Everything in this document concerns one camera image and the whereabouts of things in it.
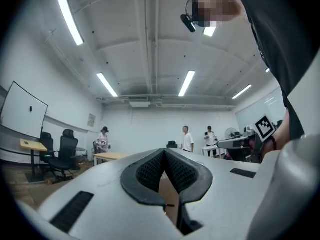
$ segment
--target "fluorescent ceiling light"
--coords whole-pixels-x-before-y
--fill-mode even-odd
[[[184,80],[183,86],[181,88],[181,91],[179,93],[179,97],[182,97],[182,96],[185,95],[185,93],[186,93],[186,91],[187,91],[187,89],[188,89],[188,87],[189,87],[189,85],[191,83],[191,80],[194,77],[195,73],[196,73],[195,71],[189,71],[188,72],[188,74],[186,75],[186,78]]]
[[[264,104],[268,103],[269,101],[272,101],[275,97],[272,97],[271,99],[267,100]]]
[[[114,89],[112,89],[111,85],[108,83],[108,81],[106,80],[104,74],[99,73],[96,74],[98,76],[98,78],[101,80],[101,82],[104,84],[105,88],[108,89],[108,91],[111,93],[111,95],[113,97],[118,97],[118,95],[116,94],[116,92],[114,91]]]
[[[72,17],[71,10],[69,7],[68,0],[58,0],[64,20],[71,32],[71,35],[77,46],[82,45],[84,41],[82,40],[79,31],[76,27],[74,18]]]
[[[246,88],[244,88],[242,91],[240,91],[236,96],[234,96],[232,99],[238,98],[241,94],[243,94],[246,90],[248,90],[252,85],[249,84]]]
[[[208,37],[212,37],[214,35],[215,30],[215,27],[206,27],[203,31],[203,34]]]
[[[273,103],[277,102],[277,101],[278,101],[278,100],[276,99],[274,102],[270,103],[269,106],[272,105]]]

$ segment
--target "fan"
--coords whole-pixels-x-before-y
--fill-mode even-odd
[[[233,139],[236,136],[236,134],[235,134],[236,132],[237,132],[237,130],[235,128],[228,128],[224,134],[225,139],[226,140]]]

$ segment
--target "man in black shirt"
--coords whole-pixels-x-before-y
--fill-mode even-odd
[[[320,46],[317,24],[313,21],[318,0],[193,0],[193,18],[201,27],[247,17],[262,59],[278,80],[287,108],[281,127],[273,135],[277,150],[304,134],[288,95],[302,79]],[[265,143],[261,156],[274,150]]]

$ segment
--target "wooden table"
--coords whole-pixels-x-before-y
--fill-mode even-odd
[[[218,148],[217,145],[213,145],[213,146],[204,146],[201,148],[202,149],[202,154],[205,156],[205,152],[207,151],[211,151],[211,150],[218,150],[219,154],[217,154],[217,156],[220,156],[221,159],[221,149]]]
[[[129,157],[130,155],[110,152],[110,153],[94,154],[93,156],[94,156],[94,166],[97,166],[98,159],[102,159],[102,160],[106,160],[106,161],[113,161],[113,160],[118,160],[118,159]]]
[[[32,174],[29,175],[28,173],[25,174],[28,182],[35,183],[35,182],[42,182],[43,179],[36,176],[35,171],[35,150],[36,151],[44,151],[47,152],[47,148],[42,145],[40,142],[30,141],[26,139],[20,139],[20,146],[22,149],[31,150],[31,171]]]

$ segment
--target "headset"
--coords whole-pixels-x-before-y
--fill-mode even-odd
[[[188,28],[188,30],[191,33],[194,33],[194,32],[196,32],[196,26],[195,25],[198,25],[199,27],[204,27],[204,26],[203,25],[199,25],[199,23],[194,22],[194,20],[189,15],[188,10],[187,10],[187,6],[188,6],[189,2],[190,2],[190,0],[188,0],[186,2],[186,4],[185,4],[185,14],[182,14],[180,16],[180,19],[182,20],[183,24]]]

